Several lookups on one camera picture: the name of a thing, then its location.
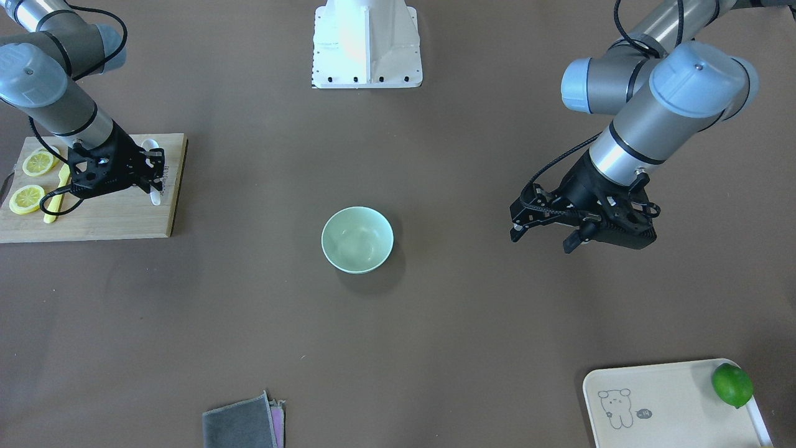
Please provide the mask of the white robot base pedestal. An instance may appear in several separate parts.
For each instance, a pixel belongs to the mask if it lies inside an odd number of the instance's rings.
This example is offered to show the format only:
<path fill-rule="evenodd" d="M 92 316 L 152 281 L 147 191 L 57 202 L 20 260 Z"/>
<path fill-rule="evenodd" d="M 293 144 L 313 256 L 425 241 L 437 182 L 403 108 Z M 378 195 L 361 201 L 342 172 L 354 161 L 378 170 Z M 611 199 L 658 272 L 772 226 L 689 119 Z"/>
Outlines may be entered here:
<path fill-rule="evenodd" d="M 315 9 L 313 88 L 417 88 L 422 82 L 415 8 L 404 1 L 327 1 Z"/>

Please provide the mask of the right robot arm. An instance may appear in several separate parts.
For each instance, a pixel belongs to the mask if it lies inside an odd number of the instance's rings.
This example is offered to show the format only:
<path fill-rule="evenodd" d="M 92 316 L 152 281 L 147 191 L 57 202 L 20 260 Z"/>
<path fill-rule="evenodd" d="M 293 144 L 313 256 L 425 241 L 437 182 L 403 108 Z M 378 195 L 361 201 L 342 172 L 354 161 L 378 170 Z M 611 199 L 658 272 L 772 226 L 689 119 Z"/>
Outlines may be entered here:
<path fill-rule="evenodd" d="M 114 16 L 117 27 L 91 24 L 65 1 L 3 1 L 2 9 L 25 31 L 2 38 L 2 101 L 66 145 L 68 192 L 88 199 L 136 186 L 159 204 L 162 148 L 137 145 L 78 85 L 124 65 L 125 23 Z"/>

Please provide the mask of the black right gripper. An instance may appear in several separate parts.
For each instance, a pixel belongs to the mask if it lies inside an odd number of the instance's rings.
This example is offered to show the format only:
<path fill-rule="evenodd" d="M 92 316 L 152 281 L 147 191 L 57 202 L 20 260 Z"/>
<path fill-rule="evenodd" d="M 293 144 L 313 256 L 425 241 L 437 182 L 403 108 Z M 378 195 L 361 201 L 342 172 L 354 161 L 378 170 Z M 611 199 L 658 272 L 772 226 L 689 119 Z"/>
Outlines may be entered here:
<path fill-rule="evenodd" d="M 72 172 L 69 193 L 80 199 L 89 199 L 131 186 L 137 186 L 145 193 L 153 190 L 161 193 L 163 178 L 145 176 L 145 164 L 154 175 L 163 175 L 165 150 L 161 147 L 145 149 L 145 160 L 142 151 L 142 147 L 117 124 L 113 124 L 105 142 L 94 149 L 74 145 L 68 153 Z"/>

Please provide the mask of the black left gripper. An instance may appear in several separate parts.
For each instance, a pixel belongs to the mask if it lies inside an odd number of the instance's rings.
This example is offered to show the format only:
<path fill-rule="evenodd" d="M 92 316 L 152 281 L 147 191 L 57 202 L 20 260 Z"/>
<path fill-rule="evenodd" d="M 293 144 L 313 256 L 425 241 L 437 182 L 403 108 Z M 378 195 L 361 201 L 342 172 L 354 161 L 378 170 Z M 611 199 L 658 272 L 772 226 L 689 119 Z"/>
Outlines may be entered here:
<path fill-rule="evenodd" d="M 631 186 L 615 184 L 597 170 L 586 153 L 554 191 L 542 187 L 521 190 L 509 207 L 510 239 L 518 242 L 529 229 L 557 222 L 574 229 L 563 241 L 565 253 L 589 241 L 643 249 L 657 240 L 653 221 L 660 213 L 644 190 L 648 181 L 648 175 L 642 174 Z"/>

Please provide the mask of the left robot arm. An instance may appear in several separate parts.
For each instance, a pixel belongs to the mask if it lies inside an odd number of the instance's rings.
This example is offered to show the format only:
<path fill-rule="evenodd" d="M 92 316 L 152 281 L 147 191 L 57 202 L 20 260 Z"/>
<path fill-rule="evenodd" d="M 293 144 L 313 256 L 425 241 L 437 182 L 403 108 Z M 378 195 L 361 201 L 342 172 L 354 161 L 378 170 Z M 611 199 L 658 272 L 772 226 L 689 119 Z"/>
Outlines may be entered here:
<path fill-rule="evenodd" d="M 693 135 L 751 104 L 759 75 L 747 60 L 695 37 L 733 9 L 787 7 L 793 1 L 664 1 L 633 29 L 613 17 L 620 38 L 600 58 L 581 58 L 563 74 L 569 110 L 608 114 L 605 130 L 566 151 L 583 155 L 557 189 L 532 176 L 510 206 L 510 238 L 536 226 L 572 227 L 571 253 L 589 241 L 640 250 L 656 241 L 660 215 L 645 187 L 649 176 Z"/>

